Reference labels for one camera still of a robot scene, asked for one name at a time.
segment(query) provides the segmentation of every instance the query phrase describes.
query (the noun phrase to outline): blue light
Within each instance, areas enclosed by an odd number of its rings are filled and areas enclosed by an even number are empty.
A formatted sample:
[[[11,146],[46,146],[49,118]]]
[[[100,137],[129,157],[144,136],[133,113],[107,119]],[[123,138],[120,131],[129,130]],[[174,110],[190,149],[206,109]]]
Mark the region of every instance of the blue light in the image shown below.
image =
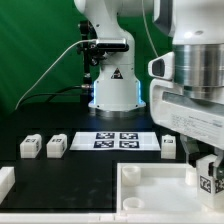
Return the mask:
[[[138,96],[139,96],[138,102],[139,104],[141,104],[142,103],[142,86],[140,82],[138,82]]]

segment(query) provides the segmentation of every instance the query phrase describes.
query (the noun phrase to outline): white box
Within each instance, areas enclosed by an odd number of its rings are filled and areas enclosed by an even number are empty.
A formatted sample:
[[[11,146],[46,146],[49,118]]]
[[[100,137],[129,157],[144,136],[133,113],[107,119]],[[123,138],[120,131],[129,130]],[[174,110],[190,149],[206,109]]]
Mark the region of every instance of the white box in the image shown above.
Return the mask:
[[[28,135],[20,144],[21,158],[36,158],[42,148],[42,137],[39,134]]]
[[[186,193],[181,187],[184,185],[185,170],[190,168],[185,164],[134,164],[141,167],[141,182],[136,187],[123,188],[121,185],[121,170],[123,166],[133,164],[118,164],[118,182],[117,182],[117,203],[118,211],[116,213],[89,213],[89,214],[0,214],[1,224],[20,224],[20,223],[64,223],[64,224],[100,224],[100,223],[113,223],[113,224],[127,224],[127,223],[145,223],[145,224],[223,224],[224,212],[214,212],[212,210],[206,210],[202,205],[198,205],[197,197],[195,196],[196,188],[193,187]],[[150,186],[154,186],[154,190],[160,192],[153,194],[152,200],[150,193]],[[163,199],[163,194],[169,194],[169,189],[172,189],[174,185],[177,185],[180,191],[172,190],[172,194],[167,195],[169,198],[168,203],[162,207],[162,209],[150,209],[153,200],[157,200],[156,203],[161,204],[159,200]],[[130,197],[136,194],[139,197],[141,194],[144,196],[143,201],[146,201],[144,211],[122,211],[122,207],[119,205],[122,203],[121,197]],[[188,206],[182,206],[178,208],[178,204],[184,204],[185,199],[187,203],[193,201],[193,207],[191,203]],[[182,211],[169,211],[173,208],[178,208]]]
[[[162,136],[161,158],[176,159],[176,137],[171,135]]]
[[[14,167],[3,167],[0,170],[0,204],[15,184]]]
[[[127,166],[141,168],[139,184],[122,183],[122,168]],[[117,217],[128,217],[126,222],[132,223],[223,223],[224,211],[207,209],[197,197],[197,186],[186,184],[186,170],[191,168],[187,164],[118,164]],[[129,198],[133,207],[126,210],[123,202]]]
[[[224,208],[224,179],[216,180],[208,174],[210,164],[216,159],[217,156],[208,155],[197,161],[198,196],[207,207],[219,210]]]
[[[61,158],[67,149],[67,136],[64,134],[54,135],[47,143],[47,157]]]

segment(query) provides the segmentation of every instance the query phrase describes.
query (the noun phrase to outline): small white block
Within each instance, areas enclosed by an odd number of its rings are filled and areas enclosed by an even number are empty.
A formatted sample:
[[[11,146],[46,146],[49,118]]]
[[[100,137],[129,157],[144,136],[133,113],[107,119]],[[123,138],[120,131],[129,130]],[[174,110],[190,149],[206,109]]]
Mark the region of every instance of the small white block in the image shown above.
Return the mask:
[[[15,184],[14,167],[3,167],[0,170],[0,204]]]
[[[139,211],[145,208],[145,202],[140,198],[127,198],[123,201],[124,210]]]
[[[186,169],[186,176],[185,176],[185,183],[188,186],[197,187],[197,171],[196,168],[187,168]]]
[[[42,148],[42,137],[39,134],[28,135],[20,144],[21,158],[36,158]]]
[[[141,181],[141,168],[138,166],[125,166],[122,168],[122,184],[124,186],[137,186]]]
[[[67,136],[64,134],[54,135],[47,143],[47,157],[61,158],[67,149]]]
[[[161,144],[162,159],[176,159],[176,137],[171,135],[162,136]]]

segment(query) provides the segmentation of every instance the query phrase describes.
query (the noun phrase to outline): black cable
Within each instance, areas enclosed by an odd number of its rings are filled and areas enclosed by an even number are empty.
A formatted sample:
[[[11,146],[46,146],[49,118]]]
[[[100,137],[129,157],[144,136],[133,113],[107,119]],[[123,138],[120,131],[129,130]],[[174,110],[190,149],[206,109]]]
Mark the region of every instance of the black cable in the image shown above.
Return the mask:
[[[27,100],[34,98],[34,97],[39,97],[39,96],[80,96],[80,94],[64,94],[64,93],[39,93],[39,94],[35,94],[32,96],[28,96],[26,98],[24,98],[23,100],[20,101],[20,103],[18,104],[18,108]]]
[[[64,92],[67,92],[67,91],[70,91],[70,90],[73,90],[73,89],[82,89],[81,86],[70,86],[70,87],[66,87],[64,89],[61,89],[61,90],[58,90],[55,94],[57,93],[64,93]],[[53,100],[57,95],[52,95],[50,96],[45,102],[46,103],[49,103],[51,100]]]

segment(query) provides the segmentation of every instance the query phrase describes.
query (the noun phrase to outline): black square marker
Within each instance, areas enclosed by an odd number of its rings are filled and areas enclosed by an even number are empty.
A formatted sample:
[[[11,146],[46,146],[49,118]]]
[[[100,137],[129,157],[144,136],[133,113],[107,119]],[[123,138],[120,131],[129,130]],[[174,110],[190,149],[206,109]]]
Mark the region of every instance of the black square marker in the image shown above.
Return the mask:
[[[139,142],[138,141],[120,141],[120,148],[139,149]]]
[[[201,189],[203,189],[211,194],[212,184],[211,184],[210,180],[206,179],[205,177],[200,176],[200,187],[201,187]]]
[[[97,133],[96,139],[114,139],[115,133]]]
[[[218,194],[224,190],[224,179],[215,181],[215,193]]]
[[[106,149],[106,148],[113,148],[114,147],[114,141],[96,141],[94,143],[95,149]]]

